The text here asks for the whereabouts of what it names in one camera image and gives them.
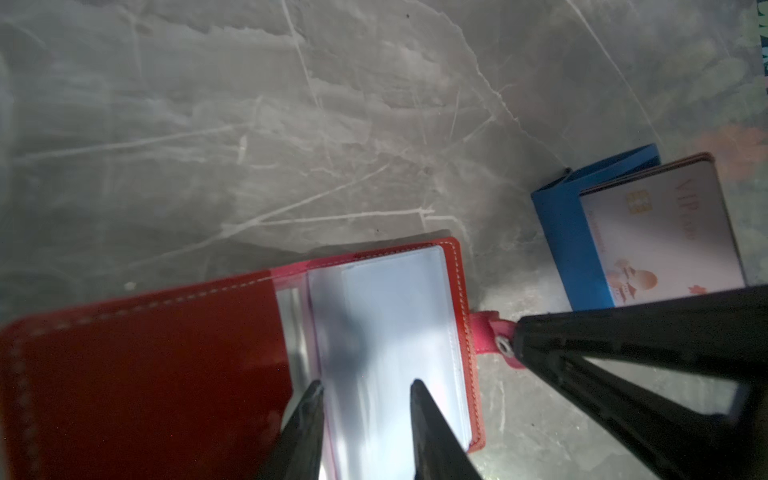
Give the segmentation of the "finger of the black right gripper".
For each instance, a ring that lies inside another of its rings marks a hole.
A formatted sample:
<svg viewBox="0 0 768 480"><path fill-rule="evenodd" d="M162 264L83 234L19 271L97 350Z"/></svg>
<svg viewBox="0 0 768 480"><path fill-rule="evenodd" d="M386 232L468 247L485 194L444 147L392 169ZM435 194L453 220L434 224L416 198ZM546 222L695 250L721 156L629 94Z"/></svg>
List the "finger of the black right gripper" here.
<svg viewBox="0 0 768 480"><path fill-rule="evenodd" d="M755 286L622 308L521 318L516 358L589 357L760 384L767 380L767 288Z"/></svg>
<svg viewBox="0 0 768 480"><path fill-rule="evenodd" d="M602 426L660 479L764 479L767 376L739 384L726 413L696 412L581 357L539 357L524 366Z"/></svg>

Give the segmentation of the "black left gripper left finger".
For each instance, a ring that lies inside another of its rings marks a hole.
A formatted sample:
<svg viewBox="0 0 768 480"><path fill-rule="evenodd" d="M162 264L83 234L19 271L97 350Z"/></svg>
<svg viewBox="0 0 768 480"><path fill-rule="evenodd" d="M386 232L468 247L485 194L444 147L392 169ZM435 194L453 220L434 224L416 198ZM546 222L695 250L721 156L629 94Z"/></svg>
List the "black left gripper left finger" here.
<svg viewBox="0 0 768 480"><path fill-rule="evenodd" d="M324 387L319 380L314 380L302 395L255 479L317 480L324 428Z"/></svg>

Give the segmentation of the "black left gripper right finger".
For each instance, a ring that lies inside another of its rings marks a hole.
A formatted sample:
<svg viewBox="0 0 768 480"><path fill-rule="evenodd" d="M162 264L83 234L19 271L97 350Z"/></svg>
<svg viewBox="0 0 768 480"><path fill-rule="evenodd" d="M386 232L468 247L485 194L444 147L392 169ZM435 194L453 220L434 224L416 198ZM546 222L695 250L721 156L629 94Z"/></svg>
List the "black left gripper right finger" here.
<svg viewBox="0 0 768 480"><path fill-rule="evenodd" d="M410 414L416 480L481 479L421 380L410 388Z"/></svg>

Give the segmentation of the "pink VIP card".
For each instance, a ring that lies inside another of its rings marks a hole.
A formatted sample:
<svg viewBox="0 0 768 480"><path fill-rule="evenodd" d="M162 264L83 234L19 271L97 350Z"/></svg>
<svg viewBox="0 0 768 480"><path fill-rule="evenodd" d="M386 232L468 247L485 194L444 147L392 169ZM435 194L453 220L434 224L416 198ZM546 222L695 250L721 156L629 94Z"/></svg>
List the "pink VIP card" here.
<svg viewBox="0 0 768 480"><path fill-rule="evenodd" d="M603 183L579 199L614 306L745 287L710 153Z"/></svg>

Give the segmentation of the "red leather card holder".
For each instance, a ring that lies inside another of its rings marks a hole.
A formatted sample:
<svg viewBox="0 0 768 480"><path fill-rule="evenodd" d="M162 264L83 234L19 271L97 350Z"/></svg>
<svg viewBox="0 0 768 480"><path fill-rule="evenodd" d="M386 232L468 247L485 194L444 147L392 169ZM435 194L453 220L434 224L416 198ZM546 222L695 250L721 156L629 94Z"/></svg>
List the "red leather card holder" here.
<svg viewBox="0 0 768 480"><path fill-rule="evenodd" d="M468 305L452 237L20 319L1 332L6 479L246 479L324 390L323 479L410 479L422 381L466 452L476 359L515 326Z"/></svg>

